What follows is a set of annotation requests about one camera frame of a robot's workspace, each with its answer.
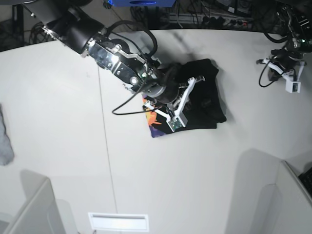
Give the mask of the white partition panel right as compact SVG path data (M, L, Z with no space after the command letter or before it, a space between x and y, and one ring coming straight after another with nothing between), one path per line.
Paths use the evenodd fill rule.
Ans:
M251 234L310 234L312 197L286 161L276 180L261 190Z

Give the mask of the white partition panel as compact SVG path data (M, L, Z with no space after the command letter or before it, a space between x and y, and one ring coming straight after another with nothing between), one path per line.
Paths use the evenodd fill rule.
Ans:
M276 180L261 190L251 234L310 234L312 197L286 161Z
M0 176L2 234L77 234L70 204L55 196L49 177L29 170Z

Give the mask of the black T-shirt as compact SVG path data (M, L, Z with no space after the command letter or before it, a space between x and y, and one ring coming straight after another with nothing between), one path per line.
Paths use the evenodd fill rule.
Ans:
M190 101L186 104L183 111L188 120L185 128L171 132L165 118L144 106L142 107L145 111L152 137L187 130L215 129L217 124L227 120L220 105L218 88L216 86L216 76L219 69L208 58L190 61L181 65L182 68L177 75L179 83L186 83L187 79L198 76L203 76L205 81L198 82L189 96ZM143 102L147 99L153 101L146 94L143 94L142 97Z

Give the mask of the grey cloth at left edge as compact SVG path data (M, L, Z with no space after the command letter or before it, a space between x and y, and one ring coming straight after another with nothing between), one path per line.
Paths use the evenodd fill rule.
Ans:
M14 160L10 138L6 132L2 106L0 106L0 165L6 166Z

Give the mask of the blue box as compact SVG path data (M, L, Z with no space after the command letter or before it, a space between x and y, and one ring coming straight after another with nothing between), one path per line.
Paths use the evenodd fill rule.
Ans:
M109 0L116 7L147 6L147 7L172 7L175 0Z

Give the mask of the white partition panel left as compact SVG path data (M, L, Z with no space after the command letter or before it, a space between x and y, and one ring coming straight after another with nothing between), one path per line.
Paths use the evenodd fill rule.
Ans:
M70 204L55 196L49 177L29 170L0 176L2 234L77 234Z

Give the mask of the black keyboard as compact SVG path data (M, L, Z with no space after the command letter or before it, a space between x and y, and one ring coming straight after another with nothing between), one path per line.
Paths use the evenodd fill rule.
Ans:
M299 176L299 180L303 184L308 194L312 196L312 168L307 170L305 173L302 173Z

